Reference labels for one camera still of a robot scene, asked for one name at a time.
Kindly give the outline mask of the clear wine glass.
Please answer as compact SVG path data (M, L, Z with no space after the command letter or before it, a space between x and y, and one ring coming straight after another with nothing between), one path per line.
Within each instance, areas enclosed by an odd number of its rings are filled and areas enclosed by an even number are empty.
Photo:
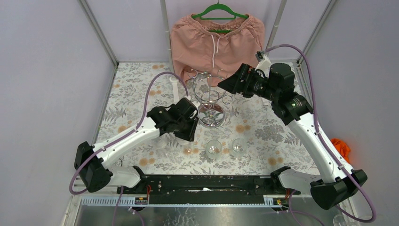
M210 159L218 159L222 154L222 144L218 140L210 140L206 144L206 154Z
M168 144L168 139L164 136L152 140L152 146L156 149L164 149Z
M242 138L237 138L231 143L231 155L234 158L241 158L247 152L247 143Z

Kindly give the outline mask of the chrome wine glass rack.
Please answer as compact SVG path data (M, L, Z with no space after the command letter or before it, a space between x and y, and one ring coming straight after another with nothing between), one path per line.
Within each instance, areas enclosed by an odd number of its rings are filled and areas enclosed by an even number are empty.
M188 88L192 95L191 101L198 105L199 123L212 129L223 124L225 112L220 105L226 91L218 87L218 83L225 80L221 75L209 72L199 72L191 69Z

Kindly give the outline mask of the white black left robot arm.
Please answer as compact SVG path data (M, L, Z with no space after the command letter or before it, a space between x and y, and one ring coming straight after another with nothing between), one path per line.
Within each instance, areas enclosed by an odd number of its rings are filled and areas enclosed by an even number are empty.
M79 144L73 166L85 186L83 192L94 193L110 185L128 187L136 194L143 192L146 187L143 173L132 167L116 166L115 162L134 147L167 133L194 141L198 107L199 102L184 97L176 104L152 108L132 130L93 145L87 141Z

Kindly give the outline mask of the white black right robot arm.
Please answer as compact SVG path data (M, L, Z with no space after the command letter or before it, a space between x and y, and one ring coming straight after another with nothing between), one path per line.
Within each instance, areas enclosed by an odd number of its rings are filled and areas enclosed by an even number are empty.
M282 167L271 173L270 188L276 194L295 189L309 194L324 210L329 210L353 196L358 188L344 173L346 170L362 186L367 175L353 167L337 152L322 130L316 131L313 109L294 91L295 74L284 63L272 64L268 77L260 69L242 64L235 74L218 83L218 87L245 98L256 95L271 101L272 110L299 138L316 164L319 175L301 173ZM319 139L323 139L332 155Z

